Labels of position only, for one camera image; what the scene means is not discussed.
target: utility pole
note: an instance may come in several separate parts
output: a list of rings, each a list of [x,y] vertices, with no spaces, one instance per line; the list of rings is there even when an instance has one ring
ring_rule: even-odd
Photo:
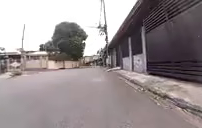
[[[25,67],[24,36],[25,36],[25,24],[23,26],[23,32],[22,32],[22,49],[21,49],[22,71],[24,70]]]
[[[25,35],[25,24],[23,26],[23,32],[22,32],[22,51],[24,51],[24,35]]]
[[[101,5],[103,5],[103,11],[104,11],[104,33],[106,35],[106,54],[107,54],[107,58],[108,58],[108,55],[109,55],[109,52],[108,52],[108,43],[109,43],[109,38],[108,38],[108,30],[107,30],[107,18],[106,18],[106,4],[105,4],[105,1],[104,0],[101,0]]]

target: foliage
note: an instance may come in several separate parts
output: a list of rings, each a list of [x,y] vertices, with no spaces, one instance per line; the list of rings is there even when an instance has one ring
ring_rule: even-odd
[[[52,41],[48,41],[45,44],[40,44],[40,51],[47,51],[47,52],[57,52],[59,51],[58,48],[54,47]]]
[[[71,57],[68,56],[66,53],[58,53],[49,55],[49,60],[55,60],[55,61],[71,60]]]
[[[55,27],[53,34],[53,44],[60,49],[61,53],[66,53],[73,60],[78,60],[83,56],[85,49],[86,32],[76,23],[62,22]]]

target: concrete curb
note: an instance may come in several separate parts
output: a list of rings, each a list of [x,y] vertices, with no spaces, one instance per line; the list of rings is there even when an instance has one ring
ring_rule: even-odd
[[[162,92],[160,90],[157,90],[151,86],[146,86],[144,83],[140,82],[140,81],[137,81],[137,80],[134,80],[134,79],[131,79],[123,74],[120,74],[118,72],[116,72],[119,76],[125,78],[126,80],[128,80],[129,82],[135,84],[135,85],[138,85],[140,87],[142,87],[143,89],[155,94],[155,95],[158,95],[160,96],[161,98],[165,98],[165,99],[169,99],[170,101],[172,101],[174,103],[174,105],[182,108],[182,109],[186,109],[186,110],[189,110],[189,111],[194,111],[196,114],[197,113],[200,113],[202,115],[202,106],[197,106],[197,105],[194,105],[194,104],[191,104],[185,100],[183,100],[182,98],[175,98],[171,95],[168,95],[167,93],[165,92]]]

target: sidewalk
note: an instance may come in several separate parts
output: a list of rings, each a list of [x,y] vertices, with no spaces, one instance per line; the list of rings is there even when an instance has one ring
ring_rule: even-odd
[[[125,70],[115,70],[128,81],[145,90],[168,98],[177,106],[202,114],[202,84],[184,82],[164,77],[139,74]]]
[[[1,74],[1,75],[0,75],[0,81],[1,81],[1,80],[9,79],[9,78],[11,78],[11,77],[12,77],[12,75],[11,75],[11,73],[9,73],[9,72],[4,73],[4,74]]]

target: curb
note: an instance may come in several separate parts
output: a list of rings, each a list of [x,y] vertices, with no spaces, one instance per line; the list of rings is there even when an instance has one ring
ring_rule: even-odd
[[[200,116],[202,117],[202,107],[201,106],[197,106],[197,105],[194,105],[194,104],[190,104],[189,102],[183,100],[183,99],[179,99],[179,98],[175,98],[175,97],[172,97],[170,95],[168,95],[167,93],[163,93],[159,90],[156,90],[155,88],[153,87],[150,87],[150,86],[145,86],[144,83],[141,83],[137,80],[134,80],[134,79],[131,79],[125,75],[122,75],[118,72],[115,72],[117,73],[119,76],[125,78],[127,81],[137,85],[137,86],[140,86],[141,88],[143,88],[144,90],[147,90],[163,99],[169,99],[170,101],[172,101],[172,103],[179,107],[179,108],[182,108],[182,109],[185,109],[185,110],[188,110],[188,111],[191,111],[191,113],[195,113],[195,115],[197,116]]]

